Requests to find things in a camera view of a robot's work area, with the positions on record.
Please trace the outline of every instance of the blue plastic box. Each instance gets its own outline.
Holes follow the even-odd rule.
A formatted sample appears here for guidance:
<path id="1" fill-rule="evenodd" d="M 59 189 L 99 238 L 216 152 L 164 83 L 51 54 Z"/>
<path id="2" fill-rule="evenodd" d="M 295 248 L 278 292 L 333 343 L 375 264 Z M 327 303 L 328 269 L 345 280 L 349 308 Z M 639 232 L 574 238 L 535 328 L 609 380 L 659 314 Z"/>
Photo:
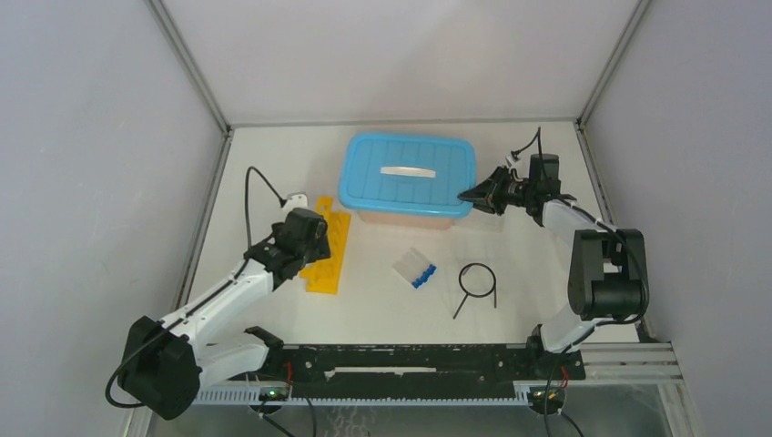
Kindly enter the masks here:
<path id="1" fill-rule="evenodd" d="M 339 199 L 367 221 L 443 229 L 472 210 L 457 196 L 475 178 L 463 139 L 364 133 L 349 143 Z"/>

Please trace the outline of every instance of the yellow plastic rack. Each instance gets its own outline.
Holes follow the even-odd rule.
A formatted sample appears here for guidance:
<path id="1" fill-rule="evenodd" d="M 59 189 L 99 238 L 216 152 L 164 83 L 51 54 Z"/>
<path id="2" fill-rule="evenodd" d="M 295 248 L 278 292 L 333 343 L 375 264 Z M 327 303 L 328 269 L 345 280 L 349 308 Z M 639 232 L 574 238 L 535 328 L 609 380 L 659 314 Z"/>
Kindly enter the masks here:
<path id="1" fill-rule="evenodd" d="M 351 214 L 332 212 L 332 198 L 329 196 L 319 198 L 316 202 L 316 212 L 327 221 L 327 240 L 330 242 L 331 256 L 301 270 L 300 277 L 308 280 L 306 291 L 338 294 L 338 281 L 340 269 L 343 267 L 343 253 L 346 251 Z"/>

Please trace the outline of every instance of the white table surface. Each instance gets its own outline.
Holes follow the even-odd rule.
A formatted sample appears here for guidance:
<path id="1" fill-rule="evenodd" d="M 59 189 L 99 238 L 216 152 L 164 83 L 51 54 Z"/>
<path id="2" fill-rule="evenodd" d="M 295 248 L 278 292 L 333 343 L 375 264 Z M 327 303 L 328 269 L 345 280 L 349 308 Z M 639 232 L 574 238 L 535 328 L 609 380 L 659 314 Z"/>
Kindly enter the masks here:
<path id="1" fill-rule="evenodd" d="M 573 125 L 540 125 L 544 153 L 560 156 L 562 192 L 573 194 L 585 208 L 598 214 Z M 313 207 L 317 196 L 337 197 L 343 155 L 357 133 L 465 138 L 475 148 L 479 181 L 504 163 L 509 150 L 525 145 L 537 126 L 459 123 L 238 128 L 190 298 L 195 299 L 227 275 L 246 249 L 243 185 L 248 166 L 260 168 L 281 194 L 305 191 Z M 528 158 L 518 166 L 521 176 L 527 175 Z M 252 178 L 250 202 L 252 233 L 257 240 L 269 234 L 270 223 L 283 217 L 278 202 L 259 178 Z M 418 290 L 391 268 L 410 247 L 438 267 Z M 259 325 L 290 344 L 522 343 L 536 324 L 547 321 L 567 302 L 569 257 L 569 248 L 520 208 L 509 207 L 502 218 L 473 211 L 446 231 L 373 225 L 352 213 L 337 295 L 309 293 L 304 279 L 288 281 L 244 309 L 223 335 Z M 463 298 L 458 273 L 469 262 L 485 263 L 496 273 L 498 308 L 493 308 L 493 297 L 468 299 L 458 319 L 453 320 Z M 464 283 L 472 291 L 487 289 L 490 284 L 483 274 L 471 271 L 467 276 Z M 632 326 L 608 326 L 588 341 L 638 342 L 638 338 Z"/>

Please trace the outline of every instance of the wire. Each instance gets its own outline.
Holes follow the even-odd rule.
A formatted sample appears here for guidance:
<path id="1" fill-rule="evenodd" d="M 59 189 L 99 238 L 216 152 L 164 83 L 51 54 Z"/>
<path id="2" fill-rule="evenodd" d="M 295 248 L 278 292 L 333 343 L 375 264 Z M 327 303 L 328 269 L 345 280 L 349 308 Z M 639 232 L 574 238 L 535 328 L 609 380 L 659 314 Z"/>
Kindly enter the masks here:
<path id="1" fill-rule="evenodd" d="M 517 157 L 518 155 L 520 155 L 521 153 L 523 153 L 523 152 L 524 152 L 524 151 L 525 151 L 525 150 L 526 150 L 528 147 L 530 147 L 530 146 L 532 146 L 532 145 L 533 145 L 533 142 L 534 142 L 534 141 L 536 141 L 536 139 L 537 139 L 537 138 L 541 138 L 541 134 L 542 134 L 542 127 L 541 127 L 541 126 L 539 126 L 539 128 L 538 128 L 538 129 L 536 129 L 536 135 L 534 135 L 534 136 L 533 136 L 533 138 L 531 139 L 531 141 L 530 141 L 530 142 L 528 142 L 528 144 L 526 144 L 526 145 L 525 145 L 525 147 L 521 148 L 520 150 L 515 150 L 514 152 L 512 152 L 512 155 L 513 155 L 514 157 Z"/>
<path id="2" fill-rule="evenodd" d="M 646 311 L 649 308 L 649 284 L 648 280 L 645 278 L 644 270 L 641 268 L 641 264 L 638 262 L 638 258 L 635 256 L 634 252 L 630 250 L 630 247 L 627 245 L 627 242 L 625 239 L 623 239 L 618 233 L 616 233 L 615 230 L 611 229 L 608 225 L 603 223 L 599 218 L 593 217 L 592 214 L 587 212 L 586 210 L 580 208 L 578 205 L 575 205 L 574 203 L 570 203 L 566 201 L 564 198 L 560 196 L 560 193 L 555 193 L 551 179 L 547 176 L 547 169 L 544 167 L 544 159 L 543 159 L 543 151 L 542 151 L 542 127 L 539 126 L 536 129 L 536 135 L 533 136 L 533 139 L 531 140 L 531 143 L 536 141 L 536 147 L 538 147 L 539 150 L 539 163 L 542 170 L 542 174 L 544 175 L 544 180 L 547 183 L 547 188 L 550 191 L 550 196 L 555 198 L 556 200 L 562 202 L 564 205 L 566 205 L 568 208 L 574 209 L 578 211 L 580 214 L 588 218 L 590 221 L 592 221 L 595 225 L 597 225 L 598 228 L 605 230 L 609 235 L 614 237 L 617 243 L 622 247 L 622 249 L 625 250 L 625 252 L 630 256 L 630 260 L 633 261 L 633 266 L 635 267 L 635 271 L 638 273 L 638 277 L 641 280 L 641 289 L 643 290 L 643 296 L 641 297 L 641 306 L 640 310 L 638 311 L 637 315 L 633 317 L 630 320 L 605 320 L 599 322 L 597 327 L 605 326 L 605 325 L 631 325 L 633 323 L 636 323 L 640 321 L 645 315 Z"/>
<path id="3" fill-rule="evenodd" d="M 493 278 L 493 284 L 491 285 L 491 289 L 488 291 L 485 291 L 483 294 L 474 294 L 471 293 L 466 289 L 466 287 L 463 286 L 463 275 L 466 274 L 469 269 L 471 269 L 474 266 L 482 267 L 483 269 L 488 270 L 489 273 L 491 273 L 491 278 Z M 493 273 L 493 270 L 491 270 L 490 267 L 486 266 L 485 264 L 482 264 L 481 262 L 471 262 L 461 268 L 461 271 L 459 271 L 459 287 L 461 287 L 461 290 L 464 293 L 463 299 L 461 301 L 461 304 L 459 305 L 459 308 L 456 310 L 455 314 L 453 314 L 453 319 L 456 320 L 456 317 L 458 317 L 458 313 L 461 312 L 461 308 L 463 307 L 463 304 L 466 303 L 467 298 L 470 296 L 473 298 L 484 298 L 487 296 L 490 296 L 491 293 L 493 293 L 493 308 L 496 308 L 496 295 L 498 294 L 496 292 L 496 274 Z"/>
<path id="4" fill-rule="evenodd" d="M 550 422 L 547 420 L 547 418 L 549 417 L 547 415 L 547 412 L 548 412 L 547 406 L 550 403 L 550 384 L 552 384 L 553 373 L 554 371 L 557 370 L 558 363 L 562 361 L 563 358 L 565 358 L 566 353 L 568 353 L 568 351 L 572 348 L 572 346 L 573 345 L 566 346 L 565 349 L 563 349 L 563 351 L 558 354 L 557 358 L 555 359 L 555 363 L 553 364 L 553 368 L 550 371 L 550 376 L 547 377 L 547 384 L 544 386 L 544 428 L 547 430 L 547 435 L 549 437 L 552 437 L 553 435 L 552 431 L 550 431 Z"/>
<path id="5" fill-rule="evenodd" d="M 513 168 L 513 169 L 512 169 L 512 177 L 514 178 L 514 180 L 516 180 L 516 181 L 518 181 L 518 182 L 522 182 L 522 181 L 523 181 L 523 178 L 521 178 L 521 177 L 520 177 L 520 176 L 517 174 L 517 168 Z"/>
<path id="6" fill-rule="evenodd" d="M 282 198 L 279 195 L 279 193 L 276 191 L 276 189 L 270 184 L 270 182 L 268 182 L 268 180 L 262 174 L 262 172 L 260 172 L 260 170 L 258 170 L 257 168 L 255 168 L 253 166 L 249 166 L 249 168 L 247 168 L 247 174 L 244 177 L 244 179 L 245 179 L 244 180 L 244 217 L 245 217 L 245 220 L 247 222 L 247 242 L 248 242 L 247 249 L 252 247 L 252 229 L 251 229 L 251 227 L 249 225 L 249 176 L 251 175 L 252 171 L 257 173 L 263 179 L 263 181 L 266 183 L 268 188 L 270 188 L 270 190 L 273 192 L 273 194 L 276 196 L 276 198 L 279 199 L 279 204 L 282 207 L 287 203 L 287 200 Z M 268 241 L 271 238 L 273 238 L 273 233 L 268 235 L 268 237 L 263 239 L 262 241 Z M 239 270 L 237 270 L 236 273 L 233 275 L 233 279 L 227 280 L 217 290 L 215 290 L 212 294 L 210 294 L 206 299 L 202 300 L 201 302 L 198 303 L 198 305 L 196 305 L 195 307 L 190 309 L 188 312 L 186 312 L 185 313 L 185 317 L 189 318 L 196 311 L 201 309 L 204 305 L 209 303 L 211 300 L 215 299 L 223 290 L 227 289 L 231 284 L 233 284 L 233 282 L 236 279 L 238 279 L 239 276 L 241 276 L 241 273 L 244 272 L 244 269 L 247 268 L 247 264 L 249 264 L 249 260 L 248 259 L 244 259 L 244 263 L 241 264 L 241 267 L 239 268 Z M 125 360 L 121 361 L 121 363 L 118 365 L 118 367 L 115 369 L 115 371 L 113 371 L 113 374 L 110 375 L 110 378 L 107 380 L 107 386 L 105 388 L 105 399 L 107 399 L 107 403 L 109 403 L 110 405 L 112 405 L 112 406 L 114 406 L 116 408 L 122 408 L 122 409 L 132 409 L 132 408 L 139 408 L 139 407 L 144 407 L 145 406 L 145 404 L 142 403 L 142 402 L 123 403 L 123 402 L 116 401 L 115 398 L 113 398 L 113 395 L 112 395 L 113 384 L 115 383 L 115 381 L 116 381 L 118 375 L 120 374 L 120 372 L 123 371 L 126 368 L 126 366 L 132 360 L 134 360 L 137 357 L 137 355 L 142 353 L 151 344 L 153 344 L 155 341 L 160 339 L 161 336 L 163 336 L 165 333 L 170 332 L 175 327 L 177 327 L 177 325 L 179 323 L 181 323 L 182 321 L 183 321 L 183 319 L 177 319 L 174 323 L 172 323 L 168 327 L 164 328 L 161 332 L 159 332 L 157 335 L 153 336 L 150 340 L 145 341 L 144 343 L 142 343 Z M 316 417 L 314 416 L 314 435 L 316 435 L 316 431 L 315 430 L 316 430 Z"/>
<path id="7" fill-rule="evenodd" d="M 144 351 L 148 346 L 156 342 L 158 339 L 160 339 L 164 334 L 169 332 L 170 330 L 173 330 L 175 327 L 177 327 L 178 324 L 182 322 L 182 319 L 177 319 L 174 323 L 170 324 L 166 328 L 164 328 L 161 332 L 154 335 L 150 340 L 145 341 L 142 343 L 134 352 L 132 352 L 128 357 L 126 357 L 125 360 L 121 361 L 121 363 L 118 365 L 115 371 L 113 371 L 113 374 L 110 375 L 110 379 L 107 380 L 107 386 L 105 387 L 105 399 L 107 399 L 107 403 L 110 405 L 116 407 L 116 408 L 123 408 L 123 409 L 132 409 L 132 408 L 139 408 L 144 407 L 145 404 L 142 402 L 137 403 L 123 403 L 116 401 L 115 398 L 113 398 L 113 395 L 111 393 L 113 388 L 113 383 L 116 381 L 118 374 L 124 370 L 124 368 L 132 361 L 134 360 L 137 355 L 139 355 L 140 352 Z"/>
<path id="8" fill-rule="evenodd" d="M 561 366 L 560 371 L 563 373 L 563 380 L 560 381 L 560 389 L 565 390 L 568 388 L 568 381 L 570 378 L 568 377 L 568 371 L 565 369 L 565 366 Z"/>
<path id="9" fill-rule="evenodd" d="M 252 371 L 250 373 L 255 375 L 255 376 L 257 376 L 257 377 L 259 377 L 259 378 L 265 378 L 265 379 L 273 380 L 273 381 L 282 381 L 285 384 L 287 384 L 290 387 L 292 387 L 292 391 L 293 392 L 296 391 L 301 398 L 305 399 L 306 403 L 309 405 L 309 410 L 311 412 L 311 422 L 313 423 L 313 437 L 316 437 L 316 429 L 317 429 L 316 410 L 314 410 L 314 408 L 313 408 L 313 404 L 311 403 L 311 399 L 309 399 L 308 396 L 304 396 L 302 393 L 300 393 L 300 390 L 298 390 L 298 387 L 295 386 L 295 382 L 292 382 L 292 381 L 289 381 L 289 380 L 284 380 L 284 379 L 281 379 L 281 378 L 277 378 L 275 376 L 268 375 L 267 373 L 260 373 L 258 371 Z M 289 435 L 289 436 L 292 435 L 292 434 L 287 434 L 287 430 L 284 430 L 283 432 L 285 432 L 286 435 Z"/>
<path id="10" fill-rule="evenodd" d="M 263 401 L 263 403 L 258 407 L 258 414 L 260 415 L 260 419 L 268 422 L 271 426 L 273 426 L 277 430 L 281 431 L 281 433 L 283 433 L 287 437 L 295 437 L 294 435 L 292 435 L 292 432 L 287 431 L 283 426 L 281 426 L 278 423 L 276 423 L 276 421 L 274 421 L 273 419 L 271 419 L 270 417 L 268 417 L 267 415 L 265 415 L 265 413 L 263 413 L 261 411 L 263 406 L 265 406 L 266 402 L 267 401 Z"/>
<path id="11" fill-rule="evenodd" d="M 249 166 L 249 168 L 247 168 L 247 174 L 244 175 L 244 217 L 247 221 L 247 249 L 252 247 L 252 227 L 249 224 L 249 176 L 252 174 L 252 171 L 257 173 L 258 176 L 263 179 L 263 182 L 266 183 L 268 188 L 273 191 L 274 196 L 276 196 L 276 198 L 279 200 L 279 204 L 282 207 L 287 204 L 287 200 L 279 195 L 279 192 L 276 191 L 272 185 L 270 185 L 270 182 L 268 182 L 268 179 L 265 177 L 265 175 L 262 174 L 260 170 L 254 166 Z"/>
<path id="12" fill-rule="evenodd" d="M 579 437 L 584 437 L 584 433 L 582 432 L 581 429 L 579 429 L 579 425 L 577 425 L 576 422 L 574 422 L 574 419 L 568 417 L 568 414 L 564 413 L 563 411 L 560 411 L 560 415 L 563 416 L 564 419 L 566 419 L 569 423 L 571 423 L 571 425 L 574 427 L 576 432 L 579 433 Z"/>
<path id="13" fill-rule="evenodd" d="M 287 368 L 287 381 L 292 382 L 292 361 L 285 362 L 284 367 Z"/>

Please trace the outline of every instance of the white wall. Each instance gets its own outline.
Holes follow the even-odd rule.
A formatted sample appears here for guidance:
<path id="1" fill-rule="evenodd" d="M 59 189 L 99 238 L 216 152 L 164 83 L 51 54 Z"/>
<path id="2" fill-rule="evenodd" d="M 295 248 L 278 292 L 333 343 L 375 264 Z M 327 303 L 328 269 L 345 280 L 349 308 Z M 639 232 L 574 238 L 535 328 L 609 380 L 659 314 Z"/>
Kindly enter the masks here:
<path id="1" fill-rule="evenodd" d="M 220 133 L 140 0 L 2 2 L 0 77 L 0 435 L 117 435 L 104 385 L 178 292 Z"/>
<path id="2" fill-rule="evenodd" d="M 636 0 L 167 0 L 228 120 L 576 117 Z"/>
<path id="3" fill-rule="evenodd" d="M 655 2 L 589 124 L 706 434 L 768 435 L 772 3 Z"/>

